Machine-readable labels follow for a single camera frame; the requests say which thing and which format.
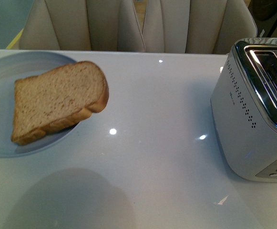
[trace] bread slice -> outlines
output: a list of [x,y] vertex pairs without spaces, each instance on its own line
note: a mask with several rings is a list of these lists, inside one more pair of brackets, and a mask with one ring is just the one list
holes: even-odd
[[16,80],[14,98],[11,140],[26,145],[102,111],[109,88],[102,70],[83,61]]

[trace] light blue plate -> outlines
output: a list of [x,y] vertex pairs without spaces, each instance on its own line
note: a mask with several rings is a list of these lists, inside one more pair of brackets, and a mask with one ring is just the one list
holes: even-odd
[[21,52],[0,58],[0,157],[36,153],[57,143],[73,129],[71,127],[48,135],[26,146],[19,146],[10,140],[14,109],[14,81],[75,62],[69,57],[42,51]]

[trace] toaster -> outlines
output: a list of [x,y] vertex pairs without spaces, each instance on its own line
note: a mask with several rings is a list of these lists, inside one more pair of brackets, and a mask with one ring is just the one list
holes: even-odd
[[210,100],[230,168],[247,180],[277,182],[277,39],[237,41]]

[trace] white table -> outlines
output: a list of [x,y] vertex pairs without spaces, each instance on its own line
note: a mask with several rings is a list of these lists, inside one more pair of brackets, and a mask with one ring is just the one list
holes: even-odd
[[277,184],[238,177],[218,147],[227,56],[58,53],[98,64],[110,99],[52,147],[0,158],[0,229],[277,229]]

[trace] chair backrest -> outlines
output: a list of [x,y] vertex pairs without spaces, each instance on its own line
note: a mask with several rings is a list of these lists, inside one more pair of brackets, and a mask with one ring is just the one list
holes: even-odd
[[35,0],[20,49],[144,52],[132,0]]
[[243,0],[148,0],[143,38],[146,52],[228,53],[256,37]]

